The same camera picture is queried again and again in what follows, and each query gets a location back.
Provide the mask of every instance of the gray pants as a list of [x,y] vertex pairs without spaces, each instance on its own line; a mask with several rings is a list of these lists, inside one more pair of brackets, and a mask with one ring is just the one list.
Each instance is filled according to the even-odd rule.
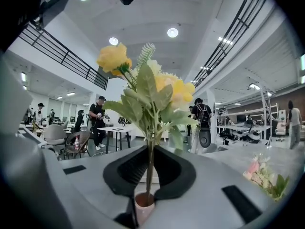
[[291,132],[291,135],[290,135],[290,149],[293,149],[300,142],[301,126],[300,125],[294,125],[291,130],[292,130],[292,132]]

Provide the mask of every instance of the white sneakers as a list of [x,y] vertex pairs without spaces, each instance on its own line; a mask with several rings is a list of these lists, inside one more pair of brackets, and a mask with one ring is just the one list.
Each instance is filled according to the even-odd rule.
[[95,149],[96,149],[96,150],[100,150],[101,147],[105,147],[105,145],[102,144],[102,143],[100,143],[98,146],[95,146]]

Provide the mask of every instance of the water bottle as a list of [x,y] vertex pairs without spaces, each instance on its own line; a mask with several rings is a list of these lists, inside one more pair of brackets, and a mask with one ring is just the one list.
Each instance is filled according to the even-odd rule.
[[80,148],[80,142],[78,140],[78,136],[75,139],[75,149],[78,150]]

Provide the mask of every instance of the bouquet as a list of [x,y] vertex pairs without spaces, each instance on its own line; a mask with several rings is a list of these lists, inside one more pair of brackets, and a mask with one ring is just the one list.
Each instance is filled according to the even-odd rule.
[[261,159],[255,156],[248,170],[244,172],[244,177],[253,183],[259,185],[274,201],[279,201],[285,194],[284,190],[287,187],[289,177],[286,179],[282,175],[277,175],[276,182],[274,173],[271,172],[267,162],[270,157]]
[[126,56],[126,46],[107,46],[101,49],[97,63],[103,70],[127,81],[121,101],[107,101],[103,108],[116,111],[136,125],[146,137],[149,149],[146,180],[147,203],[153,174],[153,148],[160,144],[162,133],[169,130],[176,148],[182,148],[183,137],[178,125],[192,125],[197,121],[188,117],[188,104],[192,101],[195,86],[184,83],[176,75],[164,73],[151,57],[153,44],[146,44],[132,69]]

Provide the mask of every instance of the pink vase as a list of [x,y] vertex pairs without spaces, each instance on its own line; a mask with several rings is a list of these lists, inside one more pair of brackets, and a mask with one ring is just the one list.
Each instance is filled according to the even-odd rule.
[[135,213],[137,215],[139,226],[143,225],[144,222],[149,217],[150,213],[154,209],[154,196],[150,194],[149,196],[149,206],[144,207],[146,203],[146,192],[141,191],[135,195]]

